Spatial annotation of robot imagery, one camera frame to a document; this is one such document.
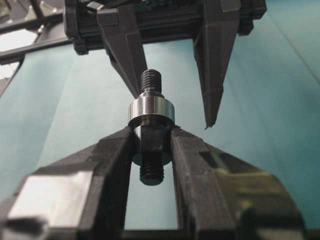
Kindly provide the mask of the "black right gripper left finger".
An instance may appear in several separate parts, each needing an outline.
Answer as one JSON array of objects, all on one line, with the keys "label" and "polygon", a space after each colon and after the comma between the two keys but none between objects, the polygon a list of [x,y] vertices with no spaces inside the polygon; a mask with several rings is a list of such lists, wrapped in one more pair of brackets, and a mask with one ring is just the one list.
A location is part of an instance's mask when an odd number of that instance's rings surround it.
[{"label": "black right gripper left finger", "polygon": [[25,176],[0,205],[3,240],[112,239],[125,225],[132,129]]}]

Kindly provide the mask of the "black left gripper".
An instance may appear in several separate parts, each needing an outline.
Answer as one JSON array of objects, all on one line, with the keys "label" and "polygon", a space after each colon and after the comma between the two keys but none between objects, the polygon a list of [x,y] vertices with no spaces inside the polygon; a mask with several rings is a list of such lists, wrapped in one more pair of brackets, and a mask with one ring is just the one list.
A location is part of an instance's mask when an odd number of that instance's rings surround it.
[{"label": "black left gripper", "polygon": [[63,23],[77,54],[106,48],[134,98],[147,69],[143,43],[194,38],[206,127],[217,119],[236,35],[249,35],[264,0],[66,0]]}]

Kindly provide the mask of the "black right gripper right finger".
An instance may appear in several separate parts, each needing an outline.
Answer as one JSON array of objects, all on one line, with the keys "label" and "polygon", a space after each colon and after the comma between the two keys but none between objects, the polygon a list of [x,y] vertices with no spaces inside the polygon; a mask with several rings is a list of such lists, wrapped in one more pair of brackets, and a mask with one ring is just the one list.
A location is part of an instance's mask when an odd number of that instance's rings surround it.
[{"label": "black right gripper right finger", "polygon": [[306,239],[302,215],[277,177],[179,127],[170,140],[178,225],[194,239]]}]

